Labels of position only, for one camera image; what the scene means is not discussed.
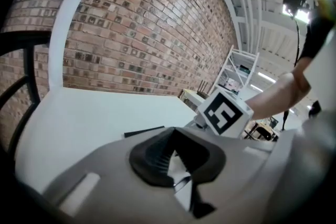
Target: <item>black metal frame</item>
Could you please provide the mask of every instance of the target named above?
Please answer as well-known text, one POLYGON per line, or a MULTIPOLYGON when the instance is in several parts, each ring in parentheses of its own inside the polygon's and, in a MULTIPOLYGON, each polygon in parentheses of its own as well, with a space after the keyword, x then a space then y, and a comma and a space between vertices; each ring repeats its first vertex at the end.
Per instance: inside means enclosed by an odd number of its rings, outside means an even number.
POLYGON ((35 71, 34 71, 34 46, 47 44, 50 41, 51 31, 13 31, 0 34, 0 56, 9 52, 23 49, 24 50, 24 76, 12 84, 0 96, 0 110, 6 102, 24 85, 28 87, 28 93, 31 105, 21 118, 19 124, 13 133, 8 148, 8 156, 14 168, 14 156, 18 141, 22 131, 26 126, 30 116, 40 104, 40 97, 37 90, 35 71))

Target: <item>human arm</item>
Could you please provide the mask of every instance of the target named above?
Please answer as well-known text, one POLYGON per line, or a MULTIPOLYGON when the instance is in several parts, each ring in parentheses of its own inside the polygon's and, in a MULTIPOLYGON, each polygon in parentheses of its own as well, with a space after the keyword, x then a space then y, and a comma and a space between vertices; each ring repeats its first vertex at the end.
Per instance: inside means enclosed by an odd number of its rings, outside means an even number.
POLYGON ((303 71, 311 60, 308 57, 301 58, 292 72, 282 75, 270 88, 246 101, 254 111, 253 120, 289 110, 308 94, 310 86, 303 71))

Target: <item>white ceiling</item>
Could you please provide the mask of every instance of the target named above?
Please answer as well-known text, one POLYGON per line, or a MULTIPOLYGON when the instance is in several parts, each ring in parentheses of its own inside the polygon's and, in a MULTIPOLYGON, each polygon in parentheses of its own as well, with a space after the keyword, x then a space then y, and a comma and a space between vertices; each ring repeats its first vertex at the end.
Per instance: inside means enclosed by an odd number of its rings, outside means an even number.
MULTIPOLYGON (((313 6, 314 0, 307 0, 313 6)), ((240 47, 251 53, 260 52, 256 72, 250 84, 266 89, 271 82, 260 77, 262 72, 277 80, 280 75, 293 69, 297 51, 296 24, 282 14, 282 0, 232 0, 236 11, 234 21, 239 23, 240 47)), ((299 22, 300 51, 306 35, 305 23, 299 22)), ((294 108, 303 120, 307 118, 307 105, 316 100, 313 93, 294 108)))

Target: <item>white wall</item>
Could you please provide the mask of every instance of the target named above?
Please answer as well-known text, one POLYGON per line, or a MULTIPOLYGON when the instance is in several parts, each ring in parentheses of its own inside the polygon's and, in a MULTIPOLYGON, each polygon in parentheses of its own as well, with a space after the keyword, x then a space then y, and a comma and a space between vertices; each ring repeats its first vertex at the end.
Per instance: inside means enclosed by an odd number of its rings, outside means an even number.
MULTIPOLYGON (((245 90, 239 92, 239 97, 246 101, 252 97, 254 97, 255 95, 259 94, 259 91, 253 90, 251 89, 249 86, 247 86, 247 88, 245 88, 245 90)), ((277 124, 277 126, 275 127, 276 130, 281 130, 282 129, 282 123, 283 123, 283 113, 277 114, 277 115, 273 115, 273 118, 276 119, 279 123, 277 124)), ((288 118, 286 120, 286 124, 285 124, 285 129, 289 130, 289 129, 296 129, 299 126, 302 125, 302 121, 294 114, 289 113, 288 118)))

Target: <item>white cube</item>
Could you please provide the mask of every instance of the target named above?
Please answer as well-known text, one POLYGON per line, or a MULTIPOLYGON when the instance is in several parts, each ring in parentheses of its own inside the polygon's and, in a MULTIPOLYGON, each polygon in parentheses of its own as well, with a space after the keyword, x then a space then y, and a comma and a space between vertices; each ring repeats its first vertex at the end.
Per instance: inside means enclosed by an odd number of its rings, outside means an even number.
POLYGON ((253 110, 234 94, 217 88, 198 107, 206 123, 217 135, 238 138, 253 116, 253 110))

